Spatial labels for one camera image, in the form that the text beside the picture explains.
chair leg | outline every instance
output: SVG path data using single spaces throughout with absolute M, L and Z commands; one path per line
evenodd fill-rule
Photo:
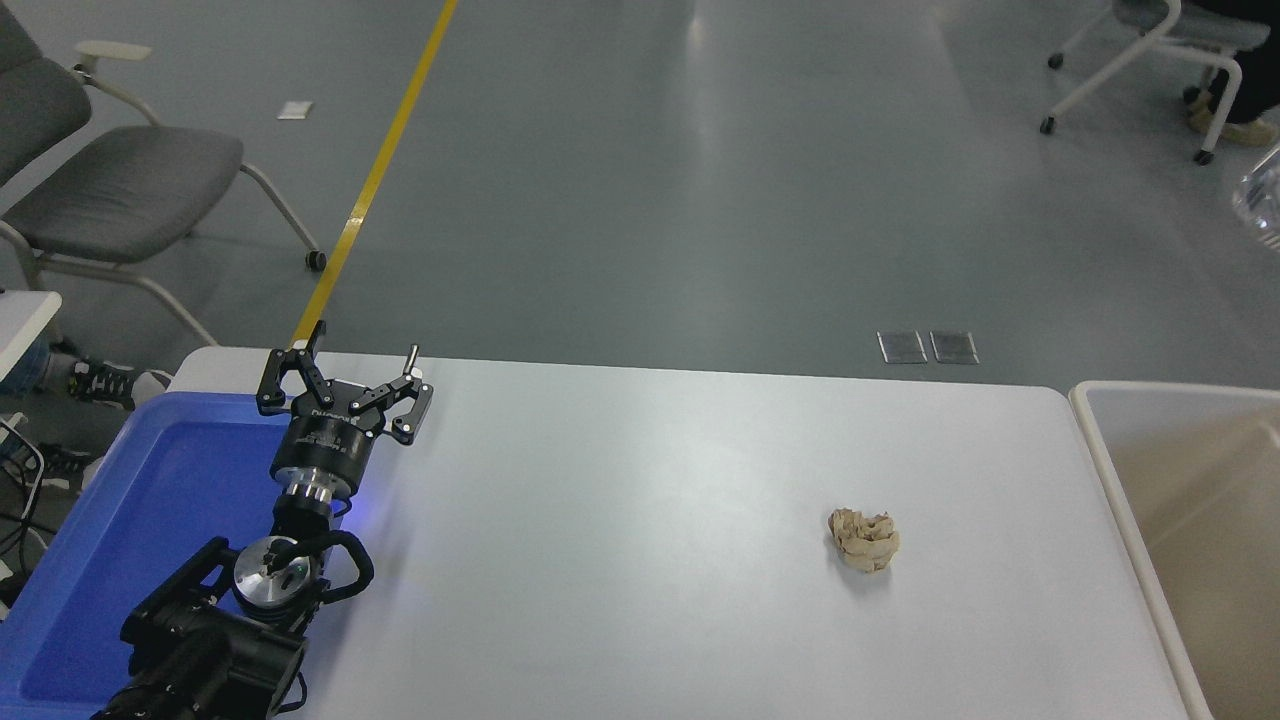
M 47 290 L 45 282 L 40 279 L 40 260 L 36 259 L 36 252 L 31 249 L 27 238 L 14 229 L 13 225 L 3 220 L 0 220 L 0 236 L 8 240 L 9 245 L 13 245 L 13 251 L 18 255 L 18 266 L 22 268 L 22 274 L 27 279 L 27 287 L 41 291 Z M 67 340 L 56 318 L 51 318 L 45 324 L 45 337 L 54 345 Z
M 1235 102 L 1235 94 L 1240 90 L 1240 82 L 1244 79 L 1239 63 L 1231 58 L 1224 58 L 1224 60 L 1226 90 L 1222 91 L 1222 97 L 1217 101 L 1217 113 L 1213 113 L 1213 122 L 1210 123 L 1208 132 L 1204 133 L 1201 152 L 1213 152 L 1213 146 L 1217 145 L 1217 138 L 1222 135 L 1222 126 L 1226 124 L 1226 115 L 1230 114 L 1231 105 Z
M 131 273 L 128 270 L 120 270 L 116 266 L 99 268 L 95 265 L 82 265 L 79 263 L 50 260 L 46 258 L 41 258 L 38 263 L 42 269 L 52 273 L 63 273 L 65 275 L 78 275 L 82 278 L 92 278 L 97 281 L 106 281 L 106 282 L 141 287 L 142 290 L 154 295 L 156 300 L 159 300 L 161 304 L 164 304 L 164 306 L 168 307 L 169 311 L 174 314 L 174 316 L 182 320 L 184 325 L 191 328 L 191 332 L 196 333 L 200 337 L 200 340 L 205 342 L 205 345 L 210 346 L 218 345 L 218 341 L 214 340 L 214 336 L 209 334 L 209 331 L 205 329 L 205 325 L 201 325 L 200 322 L 196 320 L 195 315 L 192 315 L 187 310 L 187 307 L 183 306 L 182 302 L 178 302 L 177 297 L 174 297 L 168 290 L 165 290 L 148 277 L 140 275 L 137 273 Z
M 1164 55 L 1172 55 L 1174 58 L 1181 58 L 1193 63 L 1206 63 L 1210 67 L 1226 70 L 1226 88 L 1222 91 L 1222 97 L 1217 101 L 1217 113 L 1213 114 L 1213 122 L 1210 123 L 1208 132 L 1204 133 L 1204 142 L 1201 143 L 1199 152 L 1196 154 L 1196 161 L 1201 165 L 1207 165 L 1213 159 L 1213 147 L 1217 145 L 1219 136 L 1222 135 L 1226 115 L 1231 111 L 1231 105 L 1235 102 L 1235 94 L 1240 90 L 1240 81 L 1244 78 L 1240 64 L 1231 56 L 1234 51 L 1229 47 L 1221 49 L 1221 53 L 1211 53 L 1198 47 L 1161 45 L 1157 50 Z
M 1084 81 L 1084 85 L 1071 91 L 1071 94 L 1064 97 L 1061 102 L 1053 105 L 1053 108 L 1050 109 L 1048 115 L 1044 118 L 1044 122 L 1041 123 L 1041 132 L 1044 135 L 1052 133 L 1055 120 L 1059 117 L 1061 117 L 1064 113 L 1074 108 L 1075 104 L 1079 102 L 1080 100 L 1084 100 L 1103 82 L 1111 79 L 1111 76 L 1116 74 L 1125 65 L 1134 61 L 1134 59 L 1137 59 L 1138 55 L 1142 55 L 1147 50 L 1151 50 L 1153 46 L 1156 46 L 1156 44 L 1158 44 L 1166 35 L 1169 35 L 1169 31 L 1172 29 L 1175 24 L 1178 24 L 1178 18 L 1180 15 L 1181 15 L 1181 6 L 1178 5 L 1176 3 L 1172 3 L 1170 5 L 1169 14 L 1165 15 L 1165 19 L 1160 20 L 1160 24 L 1151 28 L 1149 32 L 1135 40 L 1123 51 L 1120 51 L 1120 54 L 1116 55 L 1114 60 L 1103 65 L 1102 69 L 1100 69 L 1098 72 L 1093 73 L 1093 76 L 1089 79 Z
M 320 252 L 320 246 L 316 245 L 315 238 L 311 237 L 311 232 L 302 224 L 302 219 L 300 219 L 297 213 L 293 211 L 293 208 L 289 208 L 289 204 L 284 201 L 284 197 L 280 196 L 280 191 L 275 190 L 270 178 L 268 178 L 262 170 L 250 165 L 248 163 L 241 165 L 241 172 L 253 178 L 253 182 L 256 182 L 257 186 L 262 188 L 262 192 L 271 199 L 271 204 L 275 205 L 275 209 L 279 210 L 282 215 L 284 215 L 289 227 L 293 228 L 293 232 L 297 233 L 300 240 L 302 240 L 302 245 L 307 246 L 307 250 L 311 252 Z

blue tray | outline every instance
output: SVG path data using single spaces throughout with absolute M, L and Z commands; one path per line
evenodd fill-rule
M 0 625 L 0 719 L 83 720 L 123 687 L 129 611 L 211 537 L 270 530 L 285 424 L 251 396 L 193 392 L 129 418 Z

tabletop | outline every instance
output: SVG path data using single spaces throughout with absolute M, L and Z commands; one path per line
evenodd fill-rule
M 265 354 L 173 388 L 252 392 Z M 378 575 L 312 624 L 303 717 L 1185 717 L 1051 389 L 419 366 L 435 401 L 344 519 Z M 840 562 L 837 507 L 895 518 L 887 570 Z
M 61 305 L 63 296 L 56 292 L 0 292 L 0 378 L 13 369 Z

pant leg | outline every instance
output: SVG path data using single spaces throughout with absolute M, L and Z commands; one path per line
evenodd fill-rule
M 22 354 L 9 374 L 0 379 L 0 395 L 22 397 L 40 384 L 49 365 L 49 343 L 37 340 Z
M 1267 41 L 1254 47 L 1235 54 L 1235 61 L 1240 64 L 1242 81 L 1240 90 L 1231 104 L 1228 114 L 1229 123 L 1248 123 L 1256 120 L 1263 111 L 1280 105 L 1280 3 L 1274 0 L 1196 0 L 1196 4 L 1206 10 L 1265 23 L 1271 27 Z M 1210 110 L 1217 111 L 1217 99 L 1226 91 L 1226 72 L 1219 72 L 1210 85 L 1213 101 Z

chair wheel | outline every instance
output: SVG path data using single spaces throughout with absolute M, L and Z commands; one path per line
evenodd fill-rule
M 325 265 L 329 264 L 329 256 L 319 250 L 312 250 L 307 252 L 307 269 L 319 273 L 324 270 Z

